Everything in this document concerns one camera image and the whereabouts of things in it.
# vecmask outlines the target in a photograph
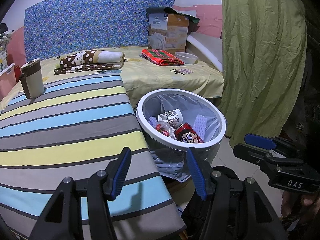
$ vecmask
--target plastic bowl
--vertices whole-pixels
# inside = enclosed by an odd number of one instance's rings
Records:
[[[190,53],[186,53],[186,52],[177,51],[175,54],[176,54],[176,57],[181,59],[185,64],[194,64],[198,59],[197,56]]]

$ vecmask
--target trash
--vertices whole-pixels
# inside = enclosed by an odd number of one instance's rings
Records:
[[[203,115],[198,114],[195,120],[195,123],[193,124],[193,130],[197,133],[197,135],[200,136],[202,140],[204,140],[205,135],[205,126],[207,124],[207,118],[205,118]]]
[[[156,130],[167,137],[172,134],[172,127],[167,122],[157,122]]]
[[[154,116],[150,116],[149,118],[149,124],[155,129],[157,125],[158,120]]]
[[[176,131],[175,128],[172,128],[172,133],[170,134],[170,137],[171,137],[172,139],[174,139],[174,140],[177,140],[177,138],[176,138],[176,136],[175,136],[175,134],[174,134],[175,131]]]
[[[178,141],[185,143],[203,143],[203,140],[197,135],[190,124],[187,122],[177,128],[174,132]]]
[[[173,127],[179,127],[182,125],[182,113],[179,109],[175,109],[172,111],[164,112],[163,114],[158,115],[158,120],[167,122]]]

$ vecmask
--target blue patterned headboard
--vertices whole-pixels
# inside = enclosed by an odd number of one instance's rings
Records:
[[[27,60],[76,50],[146,46],[146,8],[174,0],[45,0],[26,9]]]

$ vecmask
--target clothes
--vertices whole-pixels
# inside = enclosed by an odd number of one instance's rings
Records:
[[[0,52],[0,72],[8,67],[7,63],[7,53],[5,51]]]
[[[220,111],[230,145],[247,133],[280,134],[297,99],[307,32],[300,0],[222,0]]]
[[[160,66],[182,65],[184,62],[165,50],[143,49],[142,55],[152,63]]]
[[[5,33],[0,34],[0,52],[6,51],[7,46],[11,40],[13,31],[7,31]]]
[[[97,63],[117,63],[121,65],[124,60],[123,52],[113,52],[105,50],[86,50],[78,52],[60,60],[60,69]]]

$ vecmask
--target blue handle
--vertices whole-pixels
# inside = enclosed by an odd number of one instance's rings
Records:
[[[124,180],[125,180],[125,177],[127,176],[129,166],[131,163],[131,150],[128,147],[125,147],[122,150],[122,153],[120,154],[119,158],[121,157],[122,157],[122,160],[112,180],[112,191],[110,195],[113,199],[116,199],[116,197],[119,196],[121,193]]]
[[[259,147],[268,151],[275,149],[277,146],[272,139],[266,138],[260,135],[256,135],[256,134],[251,134],[251,133],[248,133],[244,137],[244,141],[247,144],[250,144],[255,147]]]
[[[208,194],[205,190],[204,176],[190,148],[187,150],[187,164],[198,196],[200,196],[202,200],[206,200]]]

